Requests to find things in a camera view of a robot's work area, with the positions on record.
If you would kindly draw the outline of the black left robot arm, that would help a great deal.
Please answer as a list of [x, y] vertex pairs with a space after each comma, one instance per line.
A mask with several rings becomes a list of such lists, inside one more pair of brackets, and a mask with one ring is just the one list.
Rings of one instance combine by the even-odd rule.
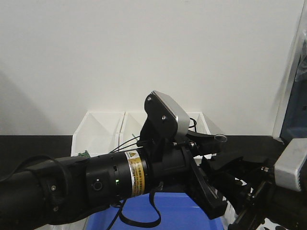
[[137, 149], [96, 157], [33, 156], [0, 180], [0, 227], [33, 230], [73, 223], [108, 209], [123, 208], [126, 199], [155, 194], [179, 185], [213, 219], [227, 203], [241, 211], [253, 197], [257, 178], [247, 165], [215, 169], [194, 157], [217, 153], [225, 137], [204, 135], [172, 122], [147, 119]]

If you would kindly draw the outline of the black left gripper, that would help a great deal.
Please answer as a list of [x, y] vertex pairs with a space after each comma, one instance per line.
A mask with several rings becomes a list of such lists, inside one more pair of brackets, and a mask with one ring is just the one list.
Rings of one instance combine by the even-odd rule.
[[[179, 184], [210, 219], [222, 216], [227, 203], [209, 184], [209, 174], [227, 170], [249, 171], [266, 161], [265, 156], [219, 153], [224, 143], [215, 141], [214, 136], [188, 133], [184, 138], [166, 139], [158, 137], [144, 123], [138, 141], [138, 146], [143, 147], [150, 178], [165, 185]], [[203, 158], [201, 168], [194, 157], [207, 154], [216, 155]]]

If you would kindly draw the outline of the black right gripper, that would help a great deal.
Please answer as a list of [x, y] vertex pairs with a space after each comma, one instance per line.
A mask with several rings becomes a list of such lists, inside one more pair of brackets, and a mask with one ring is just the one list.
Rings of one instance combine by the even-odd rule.
[[307, 228], [307, 193], [279, 187], [271, 175], [253, 172], [240, 185], [228, 172], [214, 174], [211, 185], [233, 206], [237, 217], [229, 230], [255, 230], [270, 220], [288, 230]]

